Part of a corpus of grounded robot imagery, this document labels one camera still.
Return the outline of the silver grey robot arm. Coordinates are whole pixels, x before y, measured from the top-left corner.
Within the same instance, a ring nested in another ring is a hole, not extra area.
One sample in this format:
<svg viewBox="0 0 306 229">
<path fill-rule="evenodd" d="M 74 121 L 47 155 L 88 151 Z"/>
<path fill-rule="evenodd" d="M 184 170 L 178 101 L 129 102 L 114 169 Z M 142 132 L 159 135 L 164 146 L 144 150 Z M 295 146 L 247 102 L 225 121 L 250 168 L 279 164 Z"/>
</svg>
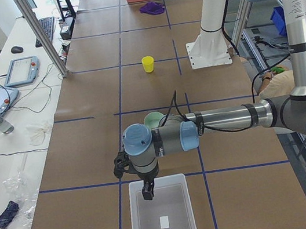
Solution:
<svg viewBox="0 0 306 229">
<path fill-rule="evenodd" d="M 282 0 L 294 88 L 281 97 L 257 103 L 188 114 L 167 114 L 149 128 L 129 126 L 122 135 L 123 150 L 115 159 L 114 175 L 138 175 L 145 200 L 154 197 L 158 159 L 199 146 L 207 131 L 239 132 L 256 126 L 281 127 L 306 135 L 306 0 Z"/>
</svg>

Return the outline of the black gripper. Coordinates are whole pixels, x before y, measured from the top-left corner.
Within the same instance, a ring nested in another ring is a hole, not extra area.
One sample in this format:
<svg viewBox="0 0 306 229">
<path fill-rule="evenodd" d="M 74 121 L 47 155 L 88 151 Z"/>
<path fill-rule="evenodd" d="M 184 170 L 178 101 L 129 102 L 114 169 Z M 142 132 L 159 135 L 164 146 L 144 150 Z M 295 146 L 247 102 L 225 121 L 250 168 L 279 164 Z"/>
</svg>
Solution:
<svg viewBox="0 0 306 229">
<path fill-rule="evenodd" d="M 142 195 L 145 200 L 153 200 L 154 198 L 154 181 L 158 175 L 157 169 L 153 169 L 147 173 L 137 173 L 138 177 L 144 181 Z"/>
</svg>

